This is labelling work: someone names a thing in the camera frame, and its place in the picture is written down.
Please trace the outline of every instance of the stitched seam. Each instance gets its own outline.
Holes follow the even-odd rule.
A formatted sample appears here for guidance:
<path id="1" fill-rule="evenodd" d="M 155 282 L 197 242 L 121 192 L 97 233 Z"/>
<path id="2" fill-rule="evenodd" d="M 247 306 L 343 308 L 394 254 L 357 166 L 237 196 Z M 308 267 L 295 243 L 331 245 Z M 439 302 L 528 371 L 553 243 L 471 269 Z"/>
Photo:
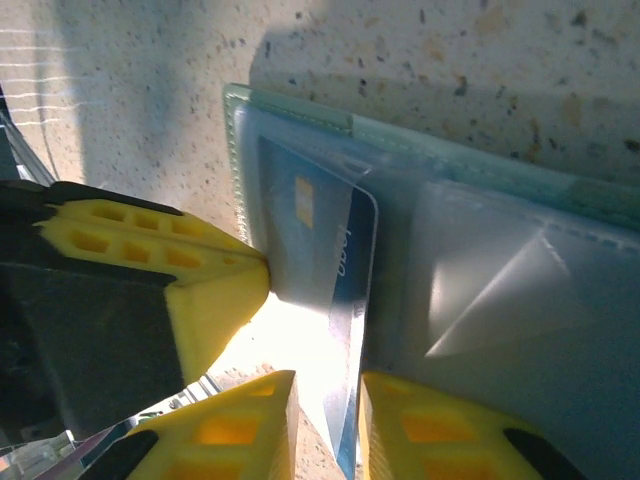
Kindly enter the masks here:
<path id="1" fill-rule="evenodd" d="M 233 196 L 235 198 L 234 213 L 236 222 L 238 224 L 238 230 L 240 238 L 247 243 L 250 243 L 249 227 L 245 216 L 245 203 L 242 195 L 242 179 L 240 173 L 240 167 L 238 165 L 238 150 L 236 147 L 235 132 L 233 131 L 233 114 L 231 112 L 230 98 L 243 99 L 239 95 L 225 95 L 225 116 L 226 129 L 227 129 L 227 142 L 229 143 L 229 153 L 231 154 L 231 161 L 229 165 L 231 167 L 231 174 L 233 177 Z"/>
<path id="2" fill-rule="evenodd" d="M 361 137 L 364 137 L 364 138 L 369 138 L 371 140 L 376 140 L 376 141 L 379 141 L 379 142 L 381 142 L 383 144 L 390 145 L 392 147 L 398 148 L 398 149 L 403 150 L 405 152 L 432 156 L 431 152 L 428 152 L 427 150 L 420 149 L 420 148 L 414 148 L 414 147 L 408 147 L 408 146 L 403 145 L 401 143 L 394 142 L 393 140 L 389 140 L 389 139 L 386 139 L 386 138 L 383 138 L 383 137 L 372 135 L 372 134 L 367 133 L 367 132 L 360 132 L 359 135 Z M 517 187 L 520 190 L 529 191 L 529 192 L 535 192 L 536 194 L 541 195 L 541 196 L 543 196 L 545 198 L 548 198 L 548 199 L 555 199 L 556 198 L 556 196 L 553 193 L 553 190 L 551 190 L 548 187 L 532 187 L 532 186 L 529 186 L 529 185 L 523 185 L 522 182 L 520 182 L 518 180 L 514 180 L 511 177 L 508 177 L 508 176 L 505 176 L 505 175 L 500 175 L 500 174 L 485 170 L 483 168 L 472 167 L 470 165 L 466 165 L 464 163 L 461 163 L 461 162 L 459 162 L 457 160 L 447 159 L 446 162 L 450 163 L 452 165 L 455 165 L 456 167 L 461 168 L 463 170 L 466 170 L 468 172 L 474 173 L 476 175 L 481 175 L 481 176 L 484 176 L 484 177 L 487 177 L 487 178 L 495 178 L 495 179 L 504 181 L 504 182 L 514 186 L 514 187 Z M 604 210 L 601 210 L 601 209 L 597 209 L 597 208 L 594 208 L 594 207 L 582 207 L 582 206 L 578 205 L 576 202 L 574 202 L 574 201 L 572 201 L 570 199 L 567 199 L 567 201 L 569 202 L 569 204 L 571 204 L 577 210 L 585 212 L 585 213 L 590 213 L 592 215 L 595 213 L 595 214 L 598 214 L 598 215 L 600 215 L 600 216 L 602 216 L 604 218 L 608 218 L 608 219 L 611 219 L 611 220 L 617 220 L 617 221 L 624 220 L 624 221 L 633 222 L 633 223 L 637 223 L 637 221 L 638 221 L 636 218 L 631 217 L 629 215 L 626 215 L 624 213 L 609 213 L 607 211 L 604 211 Z"/>
<path id="3" fill-rule="evenodd" d="M 238 100 L 247 101 L 246 98 L 241 97 L 240 95 L 235 95 L 233 93 L 227 95 L 226 97 L 227 98 L 225 99 L 225 101 L 227 102 L 227 105 L 229 105 L 228 100 L 230 98 L 235 98 L 235 99 L 238 99 Z M 313 123 L 315 125 L 320 125 L 322 127 L 328 128 L 328 129 L 333 130 L 335 132 L 342 132 L 342 133 L 349 133 L 350 132 L 349 128 L 336 127 L 335 125 L 333 125 L 333 124 L 331 124 L 329 122 L 326 122 L 326 121 L 323 121 L 323 120 L 318 120 L 317 118 L 309 117 L 307 115 L 302 115 L 300 113 L 292 112 L 291 110 L 287 110 L 285 108 L 277 107 L 277 106 L 272 105 L 270 103 L 265 103 L 265 102 L 261 102 L 260 100 L 252 100 L 252 99 L 249 99 L 248 101 L 251 104 L 256 105 L 257 107 L 262 107 L 262 108 L 266 108 L 266 109 L 270 109 L 270 110 L 275 110 L 277 112 L 284 113 L 284 114 L 286 114 L 288 116 L 295 117 L 295 118 L 298 118 L 300 120 L 304 120 L 306 122 Z"/>

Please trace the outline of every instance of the granite surface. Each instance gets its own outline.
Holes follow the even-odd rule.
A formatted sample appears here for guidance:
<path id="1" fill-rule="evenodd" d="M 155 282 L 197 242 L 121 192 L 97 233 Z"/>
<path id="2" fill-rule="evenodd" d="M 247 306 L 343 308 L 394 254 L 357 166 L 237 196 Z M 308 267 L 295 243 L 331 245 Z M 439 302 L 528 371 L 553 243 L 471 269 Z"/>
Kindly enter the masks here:
<path id="1" fill-rule="evenodd" d="M 54 174 L 229 232 L 227 82 L 638 187 L 639 47 L 637 0 L 0 3 L 0 81 Z M 297 477 L 337 478 L 301 431 Z"/>

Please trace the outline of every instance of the card chip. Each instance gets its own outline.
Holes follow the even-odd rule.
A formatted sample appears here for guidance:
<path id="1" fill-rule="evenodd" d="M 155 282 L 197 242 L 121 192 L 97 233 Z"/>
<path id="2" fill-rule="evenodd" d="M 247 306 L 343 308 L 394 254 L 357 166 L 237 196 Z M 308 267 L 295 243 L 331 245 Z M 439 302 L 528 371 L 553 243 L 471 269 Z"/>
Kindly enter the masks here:
<path id="1" fill-rule="evenodd" d="M 304 178 L 296 177 L 296 216 L 313 228 L 313 187 Z"/>

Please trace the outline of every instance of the green plastic edge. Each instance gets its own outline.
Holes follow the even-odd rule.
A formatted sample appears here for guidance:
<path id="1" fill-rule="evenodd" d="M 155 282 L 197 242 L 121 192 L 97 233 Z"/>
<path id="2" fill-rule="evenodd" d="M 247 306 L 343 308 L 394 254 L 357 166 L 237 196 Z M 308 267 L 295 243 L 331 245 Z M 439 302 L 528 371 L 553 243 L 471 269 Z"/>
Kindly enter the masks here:
<path id="1" fill-rule="evenodd" d="M 447 164 L 456 180 L 526 198 L 614 225 L 640 231 L 640 189 L 498 157 L 384 122 L 279 93 L 228 84 L 223 89 L 229 158 L 234 177 L 236 216 L 243 240 L 250 238 L 244 218 L 242 168 L 235 149 L 233 115 L 241 105 L 287 115 L 383 150 Z"/>

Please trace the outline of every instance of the speckled countertop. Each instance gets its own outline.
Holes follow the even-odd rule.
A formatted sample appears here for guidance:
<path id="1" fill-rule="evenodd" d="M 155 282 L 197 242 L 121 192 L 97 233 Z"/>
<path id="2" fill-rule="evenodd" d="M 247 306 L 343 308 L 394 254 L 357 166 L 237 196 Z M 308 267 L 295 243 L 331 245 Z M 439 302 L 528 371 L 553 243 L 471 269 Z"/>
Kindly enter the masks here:
<path id="1" fill-rule="evenodd" d="M 227 82 L 640 186 L 639 47 L 637 0 L 0 4 L 0 81 L 58 177 L 230 232 Z M 305 441 L 298 478 L 336 478 Z"/>

